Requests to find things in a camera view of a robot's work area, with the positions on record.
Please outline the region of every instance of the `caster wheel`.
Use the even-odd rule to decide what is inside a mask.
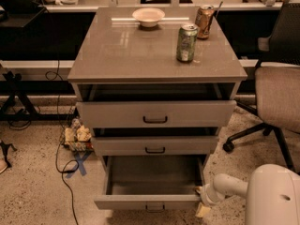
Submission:
[[[234,149],[234,144],[232,142],[225,142],[223,144],[223,149],[227,153],[231,153]]]

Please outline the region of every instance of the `table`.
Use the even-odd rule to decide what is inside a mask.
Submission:
[[[68,80],[106,171],[99,209],[194,208],[194,187],[235,107],[247,75],[218,23],[197,40],[191,63],[176,60],[178,30],[196,7],[161,7],[154,29],[132,19],[137,7],[97,11]]]

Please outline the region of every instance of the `concrete floor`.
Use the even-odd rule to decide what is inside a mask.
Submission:
[[[49,104],[40,109],[49,110]],[[278,149],[274,133],[264,137],[260,132],[236,141],[231,154],[222,150],[227,137],[258,124],[258,118],[236,108],[230,124],[220,132],[220,141],[214,154],[204,168],[206,182],[215,174],[227,173],[247,181],[260,165],[275,163],[285,165]],[[32,122],[28,128],[17,128],[0,122],[0,137],[5,143],[13,143],[17,151],[8,151],[12,168],[0,174],[0,223],[14,225],[36,224],[76,224],[72,214],[71,193],[62,181],[63,170],[74,154],[59,145],[64,122]],[[300,153],[299,135],[285,131],[294,161]],[[67,169],[73,168],[70,163]],[[195,210],[165,211],[147,213],[145,211],[103,211],[98,210],[94,199],[101,194],[104,171],[99,159],[92,153],[83,163],[85,171],[65,175],[66,183],[74,196],[74,209],[80,225],[103,224],[198,224],[198,225],[242,225],[244,224],[245,200],[231,197],[213,207],[205,218],[195,217]]]

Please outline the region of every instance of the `drawer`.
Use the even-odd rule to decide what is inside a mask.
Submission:
[[[202,170],[195,156],[109,157],[106,186],[95,203],[98,209],[194,209]]]
[[[234,100],[78,102],[88,128],[223,127],[231,118]]]
[[[92,138],[97,156],[212,154],[218,136]]]

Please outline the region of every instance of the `can lid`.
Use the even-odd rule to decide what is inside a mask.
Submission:
[[[212,10],[212,9],[214,9],[214,6],[212,6],[212,5],[202,5],[202,6],[200,6],[200,8],[203,9],[203,10]]]
[[[187,31],[194,31],[198,29],[198,26],[195,23],[185,23],[181,25],[181,28]]]

